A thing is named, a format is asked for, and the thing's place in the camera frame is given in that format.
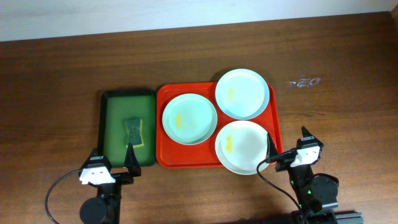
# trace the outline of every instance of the wooden table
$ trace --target wooden table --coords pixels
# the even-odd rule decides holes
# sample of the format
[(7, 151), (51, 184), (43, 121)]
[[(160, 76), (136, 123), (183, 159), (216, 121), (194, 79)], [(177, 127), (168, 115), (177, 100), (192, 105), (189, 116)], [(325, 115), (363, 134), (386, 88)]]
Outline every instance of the wooden table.
[[(338, 210), (396, 223), (397, 40), (383, 12), (0, 43), (0, 223), (50, 223), (45, 193), (96, 146), (101, 92), (217, 81), (233, 68), (274, 87), (285, 150), (302, 125), (325, 143), (313, 169), (339, 178)], [(286, 172), (264, 175), (293, 193)], [(73, 176), (52, 192), (50, 211), (79, 223), (95, 195)], [(121, 223), (222, 223), (292, 210), (256, 175), (156, 164), (123, 187)]]

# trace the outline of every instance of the sponge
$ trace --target sponge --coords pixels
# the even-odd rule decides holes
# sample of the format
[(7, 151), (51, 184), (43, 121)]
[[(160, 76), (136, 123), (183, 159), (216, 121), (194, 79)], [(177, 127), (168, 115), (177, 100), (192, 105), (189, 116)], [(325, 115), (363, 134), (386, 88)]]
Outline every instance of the sponge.
[(142, 120), (141, 119), (129, 119), (124, 122), (127, 131), (127, 143), (132, 144), (133, 148), (143, 147), (144, 139), (142, 137)]

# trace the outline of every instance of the white wall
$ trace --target white wall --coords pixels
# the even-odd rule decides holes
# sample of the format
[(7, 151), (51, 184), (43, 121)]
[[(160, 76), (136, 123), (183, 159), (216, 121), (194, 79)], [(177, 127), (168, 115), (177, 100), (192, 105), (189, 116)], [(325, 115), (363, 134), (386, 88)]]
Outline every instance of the white wall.
[(391, 11), (398, 0), (0, 0), (0, 41)]

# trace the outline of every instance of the white plate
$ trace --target white plate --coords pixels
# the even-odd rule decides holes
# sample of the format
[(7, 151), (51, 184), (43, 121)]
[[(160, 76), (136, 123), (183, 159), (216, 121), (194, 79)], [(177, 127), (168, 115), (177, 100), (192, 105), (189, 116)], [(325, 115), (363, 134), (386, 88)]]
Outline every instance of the white plate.
[(193, 145), (206, 141), (217, 126), (213, 104), (197, 94), (183, 94), (170, 101), (163, 112), (163, 128), (174, 141)]
[[(242, 175), (256, 174), (257, 165), (267, 156), (267, 131), (251, 121), (234, 121), (219, 131), (215, 146), (218, 159), (227, 169)], [(267, 166), (263, 163), (259, 170)]]
[(235, 69), (225, 73), (218, 81), (216, 101), (228, 116), (252, 119), (259, 116), (268, 105), (268, 85), (252, 70)]

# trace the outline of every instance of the green tray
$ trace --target green tray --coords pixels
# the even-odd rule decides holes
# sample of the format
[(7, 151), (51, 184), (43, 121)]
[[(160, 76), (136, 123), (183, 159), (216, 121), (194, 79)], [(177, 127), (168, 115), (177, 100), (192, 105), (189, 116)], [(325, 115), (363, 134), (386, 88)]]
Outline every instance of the green tray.
[(127, 131), (125, 120), (142, 119), (144, 147), (134, 149), (140, 166), (155, 162), (156, 98), (154, 90), (107, 91), (101, 97), (98, 154), (106, 156), (112, 167), (124, 167)]

